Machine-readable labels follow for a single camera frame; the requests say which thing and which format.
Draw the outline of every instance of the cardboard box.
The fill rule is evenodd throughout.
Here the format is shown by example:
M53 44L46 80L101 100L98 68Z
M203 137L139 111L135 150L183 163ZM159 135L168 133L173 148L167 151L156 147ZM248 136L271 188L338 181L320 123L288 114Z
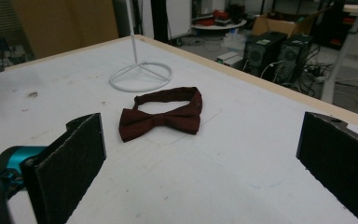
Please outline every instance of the cardboard box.
M288 37L295 34L309 35L315 19L327 9L310 15L293 15L281 12L264 14L255 20L252 34L262 35L268 31L276 31L287 34Z

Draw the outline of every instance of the brown cabinet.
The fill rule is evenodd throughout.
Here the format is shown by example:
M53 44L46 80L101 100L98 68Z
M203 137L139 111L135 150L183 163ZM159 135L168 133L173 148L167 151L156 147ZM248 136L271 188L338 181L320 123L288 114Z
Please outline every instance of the brown cabinet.
M11 0L37 59L118 38L111 0Z

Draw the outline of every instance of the bow tie neckband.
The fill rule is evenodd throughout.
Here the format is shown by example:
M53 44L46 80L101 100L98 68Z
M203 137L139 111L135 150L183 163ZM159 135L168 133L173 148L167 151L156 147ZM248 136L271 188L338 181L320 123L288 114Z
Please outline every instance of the bow tie neckband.
M196 87L156 91L136 96L134 101L133 109L124 108L121 113L118 131L123 142L137 138L156 126L165 125L191 134L196 134L199 130L202 98ZM147 102L168 103L173 101L189 101L189 104L160 114L147 114L138 110L139 105Z

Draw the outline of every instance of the bow tie knot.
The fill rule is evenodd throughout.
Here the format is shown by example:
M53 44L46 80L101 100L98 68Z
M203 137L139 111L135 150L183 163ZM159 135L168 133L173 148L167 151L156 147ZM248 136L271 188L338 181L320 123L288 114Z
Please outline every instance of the bow tie knot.
M147 102L171 101L190 101L190 103L155 115L138 110L138 105ZM168 126L185 133L196 134L200 127L201 110L201 94L195 87L153 92L135 97L133 109L123 109L118 130L123 142L137 138L156 126Z

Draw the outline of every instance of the white wire stand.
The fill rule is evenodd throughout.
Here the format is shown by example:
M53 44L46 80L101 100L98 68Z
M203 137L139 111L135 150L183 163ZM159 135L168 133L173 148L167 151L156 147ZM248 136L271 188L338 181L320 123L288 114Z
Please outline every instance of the white wire stand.
M130 0L127 0L127 13L131 30L131 42L135 64L118 69L109 78L112 86L120 91L142 92L159 89L172 80L172 70L164 63L140 62L133 35Z

